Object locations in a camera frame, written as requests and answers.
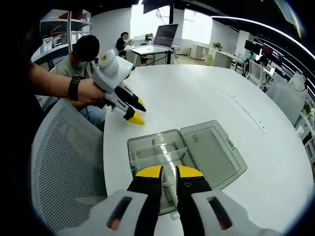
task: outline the white pillar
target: white pillar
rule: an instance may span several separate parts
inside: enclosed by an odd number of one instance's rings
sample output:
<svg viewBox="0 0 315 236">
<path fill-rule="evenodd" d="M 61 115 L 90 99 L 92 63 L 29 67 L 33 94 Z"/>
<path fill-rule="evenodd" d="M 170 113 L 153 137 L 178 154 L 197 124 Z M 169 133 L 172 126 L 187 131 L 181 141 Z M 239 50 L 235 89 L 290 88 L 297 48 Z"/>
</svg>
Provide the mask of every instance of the white pillar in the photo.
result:
<svg viewBox="0 0 315 236">
<path fill-rule="evenodd" d="M 246 31 L 240 30 L 240 33 L 238 35 L 235 55 L 243 54 L 246 55 L 246 53 L 249 53 L 249 50 L 245 49 L 245 42 L 246 40 L 250 42 L 254 42 L 254 36 Z"/>
</svg>

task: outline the jeans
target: jeans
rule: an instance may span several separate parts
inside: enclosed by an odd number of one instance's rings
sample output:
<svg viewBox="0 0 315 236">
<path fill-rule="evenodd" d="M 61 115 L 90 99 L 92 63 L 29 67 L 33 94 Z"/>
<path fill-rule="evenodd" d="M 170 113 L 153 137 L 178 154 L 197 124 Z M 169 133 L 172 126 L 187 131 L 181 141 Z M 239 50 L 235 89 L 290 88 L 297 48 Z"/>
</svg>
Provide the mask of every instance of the jeans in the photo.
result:
<svg viewBox="0 0 315 236">
<path fill-rule="evenodd" d="M 106 111 L 95 106 L 87 106 L 79 111 L 89 122 L 95 125 L 100 131 L 104 131 Z"/>
</svg>

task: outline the seated person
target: seated person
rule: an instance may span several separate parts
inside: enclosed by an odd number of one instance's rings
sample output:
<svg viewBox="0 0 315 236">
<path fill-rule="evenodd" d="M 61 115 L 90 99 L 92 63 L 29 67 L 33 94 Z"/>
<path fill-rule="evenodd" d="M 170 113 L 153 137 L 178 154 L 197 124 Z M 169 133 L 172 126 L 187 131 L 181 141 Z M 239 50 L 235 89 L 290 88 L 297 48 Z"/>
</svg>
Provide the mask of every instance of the seated person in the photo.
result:
<svg viewBox="0 0 315 236">
<path fill-rule="evenodd" d="M 88 62 L 94 60 L 98 52 L 98 39 L 93 35 L 83 36 L 77 41 L 76 44 L 73 45 L 73 51 L 58 63 L 56 67 L 56 73 L 71 78 L 74 75 L 89 78 L 91 74 L 89 74 L 87 71 Z M 70 101 L 70 103 L 93 125 L 99 128 L 101 131 L 104 130 L 106 112 L 100 108 L 104 107 L 105 105 L 102 101 Z"/>
<path fill-rule="evenodd" d="M 132 41 L 132 40 L 129 40 L 126 43 L 126 40 L 128 40 L 128 38 L 129 38 L 129 34 L 127 32 L 123 32 L 120 35 L 120 38 L 117 39 L 116 48 L 119 51 L 119 56 L 121 56 L 121 57 L 125 57 L 126 56 L 126 52 L 124 51 L 125 46 L 127 44 L 131 43 L 131 41 Z"/>
<path fill-rule="evenodd" d="M 266 66 L 268 63 L 268 59 L 265 56 L 261 56 L 259 60 L 255 61 L 257 64 Z"/>
</svg>

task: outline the round table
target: round table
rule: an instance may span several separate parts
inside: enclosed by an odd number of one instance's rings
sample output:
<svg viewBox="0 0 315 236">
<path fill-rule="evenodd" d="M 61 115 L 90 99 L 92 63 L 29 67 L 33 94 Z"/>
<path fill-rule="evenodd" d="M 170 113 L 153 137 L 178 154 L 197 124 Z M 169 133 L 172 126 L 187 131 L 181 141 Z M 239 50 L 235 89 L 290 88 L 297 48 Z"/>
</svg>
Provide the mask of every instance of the round table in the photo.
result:
<svg viewBox="0 0 315 236">
<path fill-rule="evenodd" d="M 217 120 L 248 169 L 222 191 L 262 228 L 285 231 L 313 189 L 307 153 L 277 105 L 237 72 L 203 65 L 136 68 L 125 80 L 147 107 L 145 125 L 107 111 L 104 174 L 108 195 L 132 181 L 130 138 Z M 178 213 L 160 216 L 155 236 L 183 235 Z"/>
</svg>

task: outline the human hand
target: human hand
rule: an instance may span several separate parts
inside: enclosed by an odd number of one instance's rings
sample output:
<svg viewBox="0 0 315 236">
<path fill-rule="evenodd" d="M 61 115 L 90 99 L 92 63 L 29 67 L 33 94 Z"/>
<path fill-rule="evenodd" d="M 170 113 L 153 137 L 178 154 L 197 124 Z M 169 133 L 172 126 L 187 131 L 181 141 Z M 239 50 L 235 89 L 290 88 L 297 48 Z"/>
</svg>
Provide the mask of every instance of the human hand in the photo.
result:
<svg viewBox="0 0 315 236">
<path fill-rule="evenodd" d="M 104 98 L 105 92 L 101 90 L 93 79 L 81 80 L 78 88 L 78 101 L 91 102 L 93 100 Z"/>
</svg>

